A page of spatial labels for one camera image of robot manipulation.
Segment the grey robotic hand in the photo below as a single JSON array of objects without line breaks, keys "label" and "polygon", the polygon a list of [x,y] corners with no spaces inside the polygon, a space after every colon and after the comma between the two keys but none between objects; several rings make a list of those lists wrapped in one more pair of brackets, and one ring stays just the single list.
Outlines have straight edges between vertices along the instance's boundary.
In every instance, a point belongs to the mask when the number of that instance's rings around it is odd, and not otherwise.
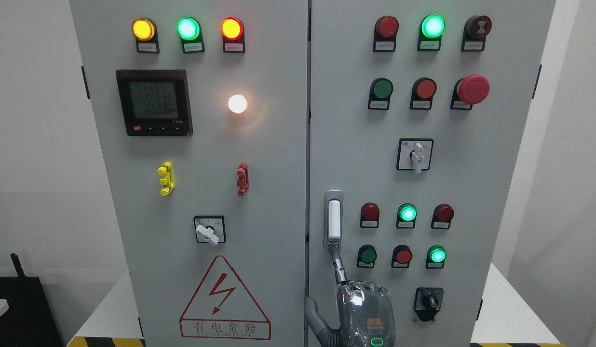
[{"label": "grey robotic hand", "polygon": [[349,280],[340,255],[340,240],[327,242],[335,266],[340,327],[331,329],[316,300],[305,298],[305,317],[323,347],[393,347],[395,321],[389,292],[373,282]]}]

